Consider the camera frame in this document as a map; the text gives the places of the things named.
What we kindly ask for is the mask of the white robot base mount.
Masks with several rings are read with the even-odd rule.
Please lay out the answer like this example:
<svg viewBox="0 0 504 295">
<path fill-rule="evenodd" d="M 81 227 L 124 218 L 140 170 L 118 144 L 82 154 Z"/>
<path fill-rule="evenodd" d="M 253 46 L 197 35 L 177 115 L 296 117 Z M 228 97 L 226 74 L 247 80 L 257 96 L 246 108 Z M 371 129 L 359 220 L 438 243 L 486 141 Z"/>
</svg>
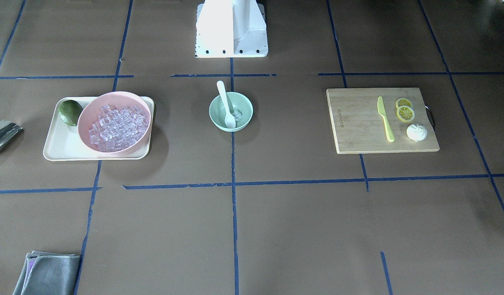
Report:
<svg viewBox="0 0 504 295">
<path fill-rule="evenodd" d="M 197 6 L 196 58 L 262 58 L 268 51 L 263 4 L 206 0 Z"/>
</svg>

